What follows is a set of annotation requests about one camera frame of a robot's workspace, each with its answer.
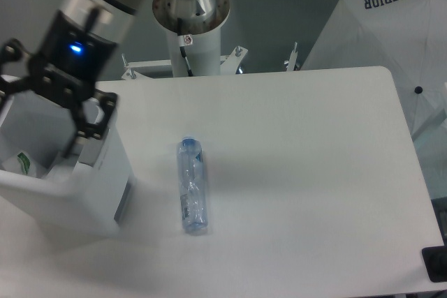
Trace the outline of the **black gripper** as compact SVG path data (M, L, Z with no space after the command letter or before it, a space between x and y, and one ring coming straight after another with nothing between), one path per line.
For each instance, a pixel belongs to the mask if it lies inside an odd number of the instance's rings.
M118 95L96 90L99 73L117 44L93 32L101 11L91 10L80 24L58 11L37 53L33 55L16 38L1 45L1 112L14 95L34 93L65 107L71 113L75 132L62 157L67 158L78 138L102 140L115 112ZM24 64L29 73L19 75L15 64ZM83 101L93 97L103 116L90 123Z

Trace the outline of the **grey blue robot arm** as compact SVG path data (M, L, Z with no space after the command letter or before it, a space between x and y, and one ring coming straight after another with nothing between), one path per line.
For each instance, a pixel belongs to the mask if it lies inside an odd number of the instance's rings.
M1 64L27 62L28 74L1 80L1 104L15 94L32 91L69 110L75 132L66 145L68 156L78 138L103 138L117 94L96 88L109 58L126 36L142 0L64 0L41 46L29 53L11 38L1 46Z

